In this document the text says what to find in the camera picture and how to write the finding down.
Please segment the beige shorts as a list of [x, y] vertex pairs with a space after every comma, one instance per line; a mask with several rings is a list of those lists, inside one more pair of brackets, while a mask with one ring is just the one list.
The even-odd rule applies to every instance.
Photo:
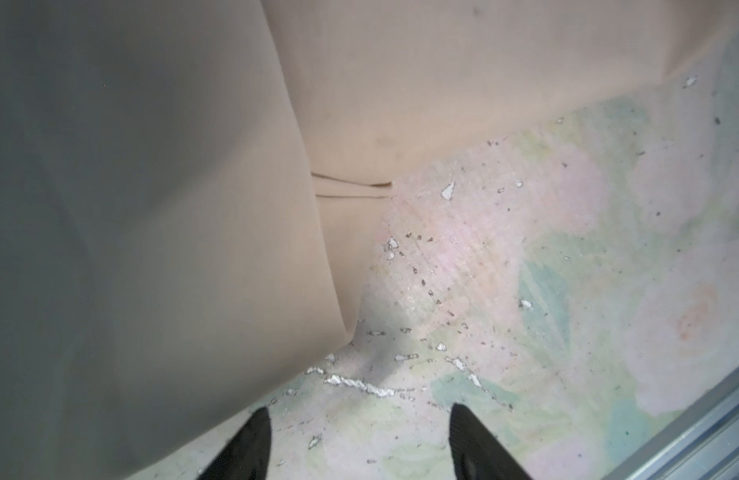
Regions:
[[391, 182], [739, 1], [0, 1], [0, 479], [124, 479], [348, 344]]

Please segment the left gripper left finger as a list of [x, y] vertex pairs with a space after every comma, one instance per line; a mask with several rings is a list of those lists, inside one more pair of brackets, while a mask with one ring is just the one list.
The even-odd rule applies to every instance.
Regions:
[[271, 449], [270, 412], [262, 407], [201, 472], [198, 480], [266, 480]]

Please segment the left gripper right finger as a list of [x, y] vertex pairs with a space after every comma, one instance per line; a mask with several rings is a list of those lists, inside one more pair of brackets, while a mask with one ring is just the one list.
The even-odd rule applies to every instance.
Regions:
[[453, 404], [449, 447], [457, 480], [531, 480], [471, 409]]

